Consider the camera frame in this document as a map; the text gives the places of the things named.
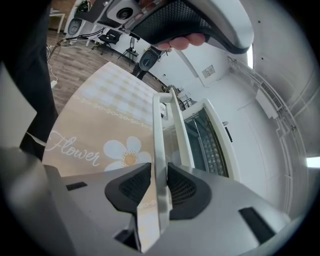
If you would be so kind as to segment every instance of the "wooden floor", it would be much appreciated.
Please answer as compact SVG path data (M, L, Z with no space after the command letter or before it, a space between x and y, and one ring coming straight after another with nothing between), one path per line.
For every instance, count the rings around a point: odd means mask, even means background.
M64 37L62 33L58 35L56 31L49 30L47 44L48 46L55 46ZM49 64L52 67L53 74L58 78L57 85L52 89L58 113L62 111L70 97L83 82L104 64L112 62L130 73L133 71L134 65L129 66L129 61L126 58L118 59L119 55L116 52L112 55L110 51L105 51L103 55L100 55L101 49L91 50L93 45L94 43L90 42L87 47L86 41L78 40L72 47L61 47L54 51ZM56 80L50 71L50 67L49 73L51 81ZM157 92L162 92L161 84L151 75L146 74L143 81Z

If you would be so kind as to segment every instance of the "hand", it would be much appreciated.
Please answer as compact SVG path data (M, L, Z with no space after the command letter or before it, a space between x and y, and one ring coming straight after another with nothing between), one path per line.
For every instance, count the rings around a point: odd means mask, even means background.
M141 9L145 8L147 11L151 11L156 5L153 3L154 0L141 0ZM138 20L142 17L142 13L135 17ZM193 33L187 36L177 37L169 42L162 43L157 46L159 50L169 50L170 48L175 48L177 50L185 50L188 48L189 44L193 46L200 46L205 42L205 36L201 33Z
M157 46L159 50L168 50L170 47L177 50L185 50L189 44L193 46L201 46L205 42L205 36L201 33L193 33L185 37L177 37L169 42L162 43Z

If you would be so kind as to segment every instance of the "wall vent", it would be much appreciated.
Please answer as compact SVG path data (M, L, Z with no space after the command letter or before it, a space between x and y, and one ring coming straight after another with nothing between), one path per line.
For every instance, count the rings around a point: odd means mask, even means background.
M262 82L259 87L268 96L268 98L271 100L272 104L274 105L277 111L283 107L278 97L274 94L274 92L269 88L269 86L265 82Z

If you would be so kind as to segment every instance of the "black handle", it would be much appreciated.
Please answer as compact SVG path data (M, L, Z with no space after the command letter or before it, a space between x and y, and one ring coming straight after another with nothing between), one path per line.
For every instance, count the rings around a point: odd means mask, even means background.
M131 32L155 46L177 37L202 33L206 42L211 37L231 53L247 51L235 47L209 18L182 0L171 1L159 8L136 25Z

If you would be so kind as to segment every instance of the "black cable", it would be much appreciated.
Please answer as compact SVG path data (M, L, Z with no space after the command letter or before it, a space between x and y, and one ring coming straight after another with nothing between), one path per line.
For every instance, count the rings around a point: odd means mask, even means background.
M58 53L56 54L56 56L55 56L55 58L54 58L54 60L57 58L57 56L59 55L59 53L60 53L60 51L61 51L61 45L60 45L60 48L59 48L59 50L58 50Z
M51 50L50 50L50 48L49 48L49 46L47 44L46 45L46 57L48 58L50 54L51 54Z
M83 38L83 37L92 37L92 36L95 36L95 35L98 35L99 33L103 33L105 31L105 27L104 28L101 28L100 30L98 30L97 32L94 32L94 33L89 33L89 34L80 34L80 35L77 35L77 36L74 36L74 37L69 37L69 38L64 38L64 39L61 39L59 42L56 43L56 45L54 46L54 48L52 49L52 51L50 52L49 54L49 57L46 59L47 62L50 61L52 55L54 54L55 50L57 49L57 47L61 47L61 43L63 41L69 41L69 40L72 40L72 39L79 39L79 38Z

